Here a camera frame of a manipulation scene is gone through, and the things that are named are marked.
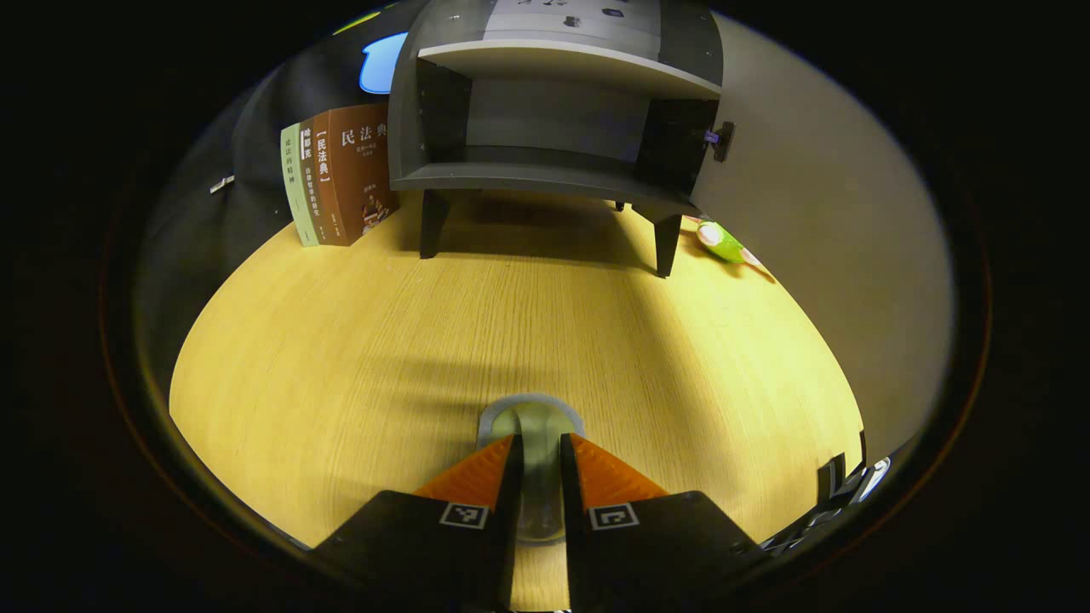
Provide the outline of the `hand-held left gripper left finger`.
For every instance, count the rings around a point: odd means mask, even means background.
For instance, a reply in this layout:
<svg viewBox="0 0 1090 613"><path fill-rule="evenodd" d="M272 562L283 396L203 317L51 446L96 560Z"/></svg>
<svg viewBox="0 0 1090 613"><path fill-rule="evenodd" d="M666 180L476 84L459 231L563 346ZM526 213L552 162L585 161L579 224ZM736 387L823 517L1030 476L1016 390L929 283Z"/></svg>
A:
<svg viewBox="0 0 1090 613"><path fill-rule="evenodd" d="M506 612L522 480L523 438L498 438L416 493L371 497L310 558L364 612Z"/></svg>

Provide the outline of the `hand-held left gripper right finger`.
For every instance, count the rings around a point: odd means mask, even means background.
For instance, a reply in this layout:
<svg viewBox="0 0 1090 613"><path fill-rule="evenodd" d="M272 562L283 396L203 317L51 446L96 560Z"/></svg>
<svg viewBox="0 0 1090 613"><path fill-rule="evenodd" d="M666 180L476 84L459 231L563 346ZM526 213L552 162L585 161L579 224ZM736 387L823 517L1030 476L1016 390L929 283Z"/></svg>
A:
<svg viewBox="0 0 1090 613"><path fill-rule="evenodd" d="M766 562L701 491L669 493L576 433L559 458L573 612L713 612Z"/></svg>

